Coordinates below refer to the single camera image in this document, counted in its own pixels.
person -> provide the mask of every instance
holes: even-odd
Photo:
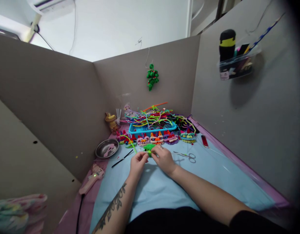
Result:
[[[160,169],[189,194],[201,211],[191,207],[155,209],[144,212],[127,225],[136,187],[149,158],[146,152],[139,152],[132,157],[126,181],[92,234],[287,233],[234,196],[175,164],[168,149],[157,145],[151,155]]]

metal bowl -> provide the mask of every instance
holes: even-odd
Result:
[[[109,151],[108,156],[107,157],[103,157],[104,154],[108,151],[108,149],[109,149],[109,147],[110,147],[111,144],[114,144],[114,147],[116,147],[116,151],[114,151],[114,152]],[[119,143],[118,143],[118,141],[116,139],[107,139],[107,140],[101,142],[98,145],[98,147],[96,148],[95,153],[96,153],[96,156],[98,158],[105,159],[105,158],[109,158],[112,155],[114,155],[117,152],[118,148],[119,148]]]

glue gun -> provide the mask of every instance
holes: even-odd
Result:
[[[84,187],[82,187],[79,190],[79,194],[84,194],[86,195],[88,191],[91,189],[91,187],[94,185],[94,183],[103,178],[104,175],[104,170],[102,170],[99,166],[95,165],[92,169],[93,174],[88,177],[88,182],[85,184]]]

small jar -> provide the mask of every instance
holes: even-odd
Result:
[[[111,129],[112,134],[116,135],[116,131],[118,130],[118,126],[117,126],[115,115],[111,115],[110,113],[106,113],[106,116],[107,117],[105,117],[105,121],[107,123],[109,123],[109,128]]]

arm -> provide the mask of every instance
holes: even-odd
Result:
[[[175,164],[171,152],[162,146],[152,149],[157,165],[177,182],[196,205],[211,218],[229,226],[232,218],[242,210],[254,212],[234,196]]]
[[[124,233],[136,187],[143,172],[144,164],[148,162],[148,157],[149,155],[146,152],[139,152],[132,157],[127,179],[107,207],[92,234]]]

